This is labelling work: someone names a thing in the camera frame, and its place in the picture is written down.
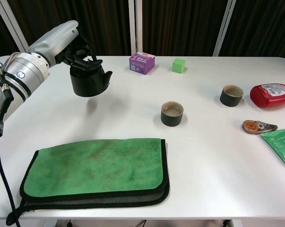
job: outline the white table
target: white table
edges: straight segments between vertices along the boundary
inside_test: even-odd
[[[6,121],[1,140],[5,173],[19,205],[19,186],[40,148],[100,138],[164,138],[167,199],[137,208],[38,210],[21,218],[285,219],[285,165],[259,136],[241,129],[247,119],[285,128],[285,106],[262,110],[249,98],[255,85],[285,84],[285,59],[182,57],[187,69],[178,74],[171,72],[174,58],[156,57],[156,67],[141,75],[129,70],[128,57],[102,57],[105,71],[113,71],[111,84],[92,98],[76,96],[69,67],[57,65]],[[244,90],[237,107],[219,102],[226,84]],[[177,127],[160,121],[161,104],[169,100],[184,107]],[[10,212],[0,178],[0,218]]]

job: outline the bottle label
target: bottle label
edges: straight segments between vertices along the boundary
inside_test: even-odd
[[[282,84],[264,84],[261,85],[271,96],[282,96],[285,94],[285,86]]]

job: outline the microfiber cloth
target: microfiber cloth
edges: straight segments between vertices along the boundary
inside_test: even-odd
[[[169,193],[165,140],[88,140],[36,151],[17,213],[146,206]],[[9,214],[7,224],[14,223]]]

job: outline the cup rim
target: cup rim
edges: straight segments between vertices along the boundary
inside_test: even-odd
[[[240,92],[240,95],[239,95],[239,96],[235,96],[235,95],[233,95],[233,94],[228,93],[228,92],[226,91],[227,88],[235,88],[237,91]],[[242,89],[241,87],[238,87],[238,86],[232,85],[232,84],[225,85],[225,86],[223,87],[223,91],[224,91],[224,93],[226,93],[228,96],[235,97],[235,98],[242,97],[243,94],[244,94],[243,89]]]
[[[166,106],[171,105],[171,104],[177,105],[177,106],[180,108],[181,113],[178,114],[178,115],[176,115],[176,116],[170,116],[170,115],[168,115],[167,113],[165,113],[164,108],[165,108]],[[184,111],[183,106],[182,106],[180,103],[177,103],[177,102],[175,102],[175,101],[168,101],[168,102],[165,102],[165,103],[163,103],[162,106],[161,106],[161,112],[164,113],[166,116],[169,116],[169,117],[179,117],[179,116],[181,116],[181,115],[183,114],[183,111]]]

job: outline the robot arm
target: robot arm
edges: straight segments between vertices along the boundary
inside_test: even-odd
[[[49,68],[61,62],[71,66],[71,81],[77,95],[91,97],[107,89],[112,72],[104,72],[103,61],[97,60],[92,44],[79,30],[77,21],[68,21],[44,34],[27,53],[14,53],[5,64],[0,63],[14,97],[5,119],[47,79]],[[87,56],[91,56],[92,61],[85,61]],[[5,100],[2,90],[0,86],[0,109]]]

